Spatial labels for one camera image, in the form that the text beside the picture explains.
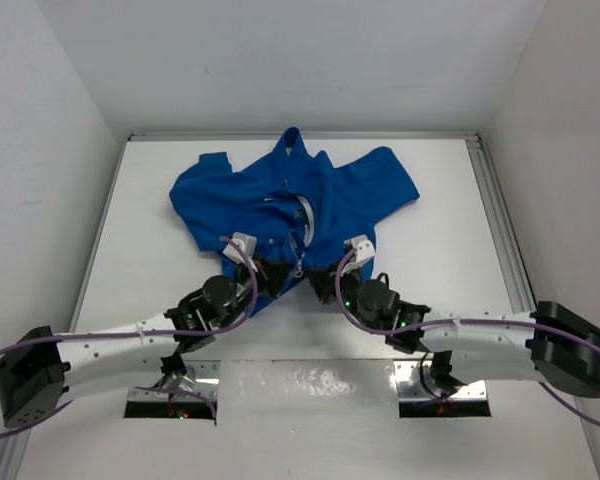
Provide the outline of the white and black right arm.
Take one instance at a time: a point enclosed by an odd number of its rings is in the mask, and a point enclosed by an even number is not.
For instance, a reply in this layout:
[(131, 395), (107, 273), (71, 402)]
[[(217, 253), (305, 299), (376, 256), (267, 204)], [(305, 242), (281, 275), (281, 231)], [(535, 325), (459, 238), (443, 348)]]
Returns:
[(600, 398), (600, 328), (563, 305), (540, 301), (513, 316), (442, 316), (401, 299), (388, 276), (363, 280), (358, 270), (310, 269), (324, 304), (338, 303), (352, 324), (384, 337), (393, 349), (431, 355), (432, 388), (454, 393), (480, 380), (546, 383), (583, 398)]

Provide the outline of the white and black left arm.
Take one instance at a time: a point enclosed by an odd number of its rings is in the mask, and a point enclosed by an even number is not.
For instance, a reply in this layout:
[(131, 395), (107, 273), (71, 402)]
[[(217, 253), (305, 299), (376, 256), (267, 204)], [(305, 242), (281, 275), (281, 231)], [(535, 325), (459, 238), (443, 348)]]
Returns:
[(0, 350), (4, 427), (19, 433), (81, 397), (119, 388), (175, 389), (187, 372), (184, 355), (240, 326), (260, 298), (276, 298), (292, 268), (254, 255), (149, 319), (89, 333), (30, 330)]

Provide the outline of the blue zip-up jacket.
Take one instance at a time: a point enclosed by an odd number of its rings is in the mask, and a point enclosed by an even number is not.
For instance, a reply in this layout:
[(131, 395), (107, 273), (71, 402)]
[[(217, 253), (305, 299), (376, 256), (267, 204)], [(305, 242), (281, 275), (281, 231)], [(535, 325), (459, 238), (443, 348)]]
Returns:
[(225, 238), (243, 233), (264, 259), (292, 263), (283, 292), (339, 261), (347, 240), (374, 241), (376, 225), (419, 196), (390, 148), (336, 167), (324, 151), (311, 155), (296, 127), (240, 171), (224, 152), (200, 155), (169, 193), (200, 251), (221, 254)]

